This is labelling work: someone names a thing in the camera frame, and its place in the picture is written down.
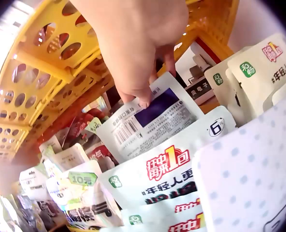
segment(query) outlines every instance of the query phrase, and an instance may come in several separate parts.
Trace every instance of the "green price tag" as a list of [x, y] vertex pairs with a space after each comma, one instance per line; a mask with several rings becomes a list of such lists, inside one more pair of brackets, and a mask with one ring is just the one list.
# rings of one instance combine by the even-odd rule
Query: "green price tag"
[[98, 177], [90, 172], [69, 172], [68, 178], [71, 184], [93, 186]]
[[97, 128], [101, 125], [102, 125], [101, 121], [97, 117], [94, 117], [88, 124], [88, 126], [85, 127], [85, 129], [96, 134]]

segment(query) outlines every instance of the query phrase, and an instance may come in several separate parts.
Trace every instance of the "blue dots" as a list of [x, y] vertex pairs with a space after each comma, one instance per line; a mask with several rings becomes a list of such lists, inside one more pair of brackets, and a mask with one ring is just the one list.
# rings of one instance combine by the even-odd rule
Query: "blue dots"
[[220, 224], [222, 224], [222, 223], [223, 223], [223, 219], [222, 219], [221, 217], [219, 217], [219, 218], [217, 218], [217, 219], [214, 220], [214, 224], [215, 224], [215, 225], [220, 225]]
[[271, 190], [274, 187], [274, 183], [269, 184], [268, 189]]
[[260, 202], [259, 208], [262, 209], [265, 205], [266, 205], [266, 201], [263, 200], [262, 202]]
[[232, 156], [237, 156], [237, 154], [239, 154], [239, 148], [234, 148], [234, 149], [232, 149], [231, 155], [232, 155]]
[[220, 143], [220, 142], [217, 142], [217, 143], [214, 143], [214, 144], [213, 144], [213, 149], [216, 150], [216, 151], [217, 151], [217, 150], [220, 150], [221, 147], [222, 147], [222, 146], [221, 146], [221, 143]]
[[224, 171], [223, 172], [223, 177], [227, 178], [228, 176], [229, 176], [229, 171], [228, 170]]
[[251, 205], [252, 205], [252, 202], [249, 200], [249, 201], [245, 202], [244, 208], [247, 209], [247, 208], [249, 208]]
[[254, 223], [253, 222], [250, 222], [250, 223], [248, 223], [248, 225], [247, 225], [247, 228], [252, 228], [253, 227], [253, 225], [254, 225]]
[[246, 134], [246, 130], [245, 129], [241, 129], [239, 130], [240, 135], [245, 135]]
[[265, 158], [263, 161], [262, 161], [262, 166], [266, 167], [268, 165], [268, 158]]
[[231, 204], [233, 204], [236, 202], [236, 200], [237, 200], [236, 196], [232, 196], [229, 201]]
[[266, 217], [268, 215], [269, 211], [267, 210], [266, 212], [263, 213], [262, 217]]
[[259, 186], [259, 185], [261, 185], [261, 179], [256, 180], [256, 186]]
[[236, 226], [240, 223], [240, 220], [239, 219], [236, 219], [234, 220], [234, 222], [232, 223], [233, 226]]
[[210, 198], [213, 200], [213, 199], [216, 199], [218, 197], [218, 195], [217, 195], [217, 192], [212, 192], [211, 194], [210, 194]]
[[279, 145], [279, 151], [282, 151], [284, 149], [284, 144]]
[[247, 159], [248, 159], [248, 161], [251, 163], [251, 162], [253, 162], [253, 161], [255, 160], [255, 156], [254, 156], [253, 154], [251, 154], [251, 155], [249, 155], [249, 156], [247, 157]]
[[259, 121], [260, 121], [261, 123], [263, 123], [263, 122], [264, 122], [263, 115], [260, 115], [260, 116], [258, 117], [258, 119], [259, 119]]
[[243, 177], [241, 177], [241, 179], [240, 179], [240, 183], [241, 184], [245, 184], [247, 182], [247, 176], [243, 176]]

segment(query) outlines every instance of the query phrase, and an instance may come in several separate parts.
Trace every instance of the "finger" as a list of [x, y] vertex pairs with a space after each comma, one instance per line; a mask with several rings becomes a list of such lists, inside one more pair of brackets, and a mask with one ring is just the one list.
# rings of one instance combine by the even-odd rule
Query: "finger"
[[149, 82], [150, 84], [152, 84], [152, 83], [153, 83], [155, 80], [157, 80], [157, 79], [158, 79], [158, 75], [157, 75], [157, 71], [156, 71], [156, 60], [155, 60], [155, 62], [154, 62], [154, 68], [153, 68], [153, 71], [152, 71], [152, 73], [151, 73], [151, 76], [150, 76], [148, 82]]
[[163, 61], [166, 65], [166, 70], [176, 77], [174, 46], [170, 46], [163, 51]]

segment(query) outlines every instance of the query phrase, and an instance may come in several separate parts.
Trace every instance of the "snack display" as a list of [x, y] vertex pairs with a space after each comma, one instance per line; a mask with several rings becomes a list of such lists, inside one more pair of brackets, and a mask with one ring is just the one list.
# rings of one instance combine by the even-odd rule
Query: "snack display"
[[47, 190], [67, 217], [79, 229], [121, 226], [121, 215], [113, 197], [102, 189], [96, 160], [90, 160], [46, 181]]

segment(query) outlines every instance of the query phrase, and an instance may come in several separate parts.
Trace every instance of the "snack bag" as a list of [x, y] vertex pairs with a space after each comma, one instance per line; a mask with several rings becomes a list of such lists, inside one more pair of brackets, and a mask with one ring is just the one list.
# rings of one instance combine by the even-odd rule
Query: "snack bag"
[[141, 224], [139, 215], [134, 215], [136, 221], [133, 221], [133, 225], [103, 228], [100, 232], [207, 232], [202, 209], [193, 207], [166, 216], [162, 213], [154, 214], [158, 218], [155, 222]]
[[141, 108], [135, 98], [97, 128], [97, 135], [120, 164], [161, 144], [204, 116], [170, 73], [163, 74], [150, 88], [153, 101], [148, 108]]
[[99, 180], [122, 209], [194, 192], [194, 153], [235, 126], [229, 111], [218, 106], [144, 155], [104, 172]]
[[49, 196], [45, 181], [48, 179], [45, 167], [42, 163], [22, 171], [19, 182], [30, 200], [35, 200], [39, 208], [48, 213], [52, 220], [60, 225], [66, 221], [66, 217]]
[[98, 182], [99, 175], [97, 161], [90, 160], [46, 181], [50, 196], [74, 228], [98, 230], [123, 224], [113, 197]]
[[196, 208], [197, 214], [202, 211], [198, 192], [162, 200], [155, 204], [142, 205], [135, 208], [122, 210], [122, 220], [124, 225], [135, 225], [140, 223], [150, 223], [157, 221], [159, 216], [166, 216], [173, 213], [182, 212], [190, 208]]
[[74, 144], [72, 147], [57, 154], [51, 153], [48, 158], [61, 172], [67, 171], [89, 160], [80, 144]]

